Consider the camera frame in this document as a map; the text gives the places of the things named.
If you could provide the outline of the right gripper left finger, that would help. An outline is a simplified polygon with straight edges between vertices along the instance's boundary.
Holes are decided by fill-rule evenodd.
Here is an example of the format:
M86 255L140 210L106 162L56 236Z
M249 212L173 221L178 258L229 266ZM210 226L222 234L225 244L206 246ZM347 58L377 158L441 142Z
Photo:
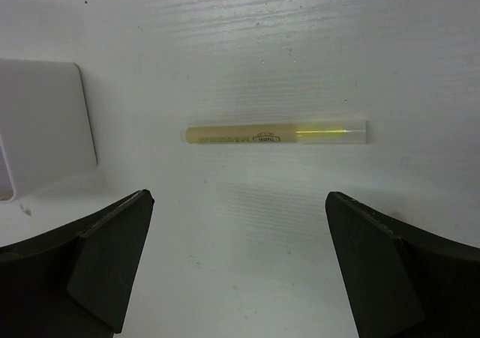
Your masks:
M148 190L139 190L87 217L2 247L1 336L121 333L154 203Z

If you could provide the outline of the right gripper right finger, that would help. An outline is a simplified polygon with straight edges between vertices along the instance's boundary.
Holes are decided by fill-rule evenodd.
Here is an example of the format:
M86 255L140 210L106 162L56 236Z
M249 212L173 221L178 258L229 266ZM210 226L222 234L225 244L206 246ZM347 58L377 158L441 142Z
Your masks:
M479 249L340 192L328 227L360 337L478 337Z

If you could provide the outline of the yellow highlighter pen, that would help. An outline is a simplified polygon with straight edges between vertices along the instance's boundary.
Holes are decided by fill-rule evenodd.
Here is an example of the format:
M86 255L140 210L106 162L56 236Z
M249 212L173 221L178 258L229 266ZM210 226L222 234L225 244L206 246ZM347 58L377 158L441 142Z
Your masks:
M365 144L368 123L363 120L311 121L187 127L181 141L188 144Z

